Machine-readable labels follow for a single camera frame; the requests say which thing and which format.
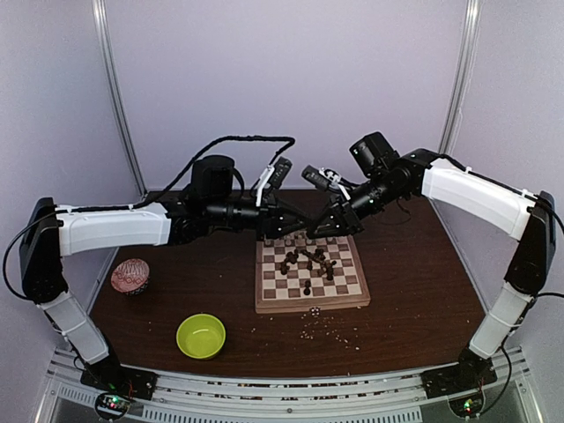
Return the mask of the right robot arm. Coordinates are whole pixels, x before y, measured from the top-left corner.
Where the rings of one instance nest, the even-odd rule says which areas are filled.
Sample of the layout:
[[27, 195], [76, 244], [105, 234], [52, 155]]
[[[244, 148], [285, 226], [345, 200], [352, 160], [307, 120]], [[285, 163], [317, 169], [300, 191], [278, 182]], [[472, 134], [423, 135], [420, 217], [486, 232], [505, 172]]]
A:
[[501, 293], [452, 369], [452, 382], [460, 389], [471, 388], [545, 286], [561, 223], [553, 197], [477, 174], [447, 154], [417, 149], [400, 155], [380, 132], [364, 136], [349, 151], [366, 177], [362, 184], [344, 182], [330, 169], [308, 166], [302, 172], [317, 189], [334, 193], [308, 226], [308, 237], [359, 233], [365, 217], [400, 198], [417, 196], [468, 212], [517, 241]]

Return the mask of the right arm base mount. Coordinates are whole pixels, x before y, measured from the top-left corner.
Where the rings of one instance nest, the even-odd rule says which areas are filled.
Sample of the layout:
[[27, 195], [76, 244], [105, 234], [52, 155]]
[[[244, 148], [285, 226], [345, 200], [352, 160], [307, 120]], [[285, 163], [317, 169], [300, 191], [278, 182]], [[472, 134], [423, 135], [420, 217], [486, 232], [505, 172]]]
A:
[[497, 381], [491, 359], [460, 361], [420, 375], [428, 399], [446, 397], [461, 419], [477, 418], [486, 408], [484, 387]]

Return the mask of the dark pawn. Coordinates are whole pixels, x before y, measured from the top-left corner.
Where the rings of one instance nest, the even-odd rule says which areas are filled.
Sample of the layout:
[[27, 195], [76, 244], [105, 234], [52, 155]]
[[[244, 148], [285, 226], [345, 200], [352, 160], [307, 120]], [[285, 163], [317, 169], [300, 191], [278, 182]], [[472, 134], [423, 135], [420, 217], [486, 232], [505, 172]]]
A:
[[310, 281], [310, 280], [306, 280], [306, 281], [304, 282], [304, 290], [303, 290], [303, 293], [304, 293], [306, 296], [309, 296], [309, 295], [311, 294], [311, 281]]

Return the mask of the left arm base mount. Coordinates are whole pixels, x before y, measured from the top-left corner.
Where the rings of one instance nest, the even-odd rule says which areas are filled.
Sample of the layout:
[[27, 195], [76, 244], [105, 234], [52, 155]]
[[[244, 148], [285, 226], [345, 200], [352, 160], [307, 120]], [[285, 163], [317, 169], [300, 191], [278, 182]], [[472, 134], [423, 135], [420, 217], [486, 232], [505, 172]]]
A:
[[82, 371], [80, 382], [100, 391], [94, 399], [94, 411], [106, 421], [123, 418], [142, 401], [152, 399], [158, 376], [156, 373], [123, 367], [113, 382], [104, 380], [91, 369]]

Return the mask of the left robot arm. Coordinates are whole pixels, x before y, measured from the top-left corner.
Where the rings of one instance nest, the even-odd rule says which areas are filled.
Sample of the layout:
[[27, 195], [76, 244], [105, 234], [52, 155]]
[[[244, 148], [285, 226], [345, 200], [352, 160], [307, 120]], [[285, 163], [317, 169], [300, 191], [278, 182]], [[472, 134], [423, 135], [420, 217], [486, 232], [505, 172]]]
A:
[[280, 158], [264, 169], [255, 197], [233, 196], [240, 177], [234, 160], [209, 155], [196, 160], [188, 186], [174, 197], [148, 199], [145, 205], [73, 208], [40, 199], [27, 227], [14, 241], [20, 245], [21, 290], [55, 324], [86, 371], [108, 391], [128, 381], [110, 343], [71, 294], [62, 259], [84, 251], [149, 245], [188, 244], [215, 231], [253, 230], [258, 240], [277, 239], [302, 229], [310, 219], [296, 207], [275, 198], [292, 163]]

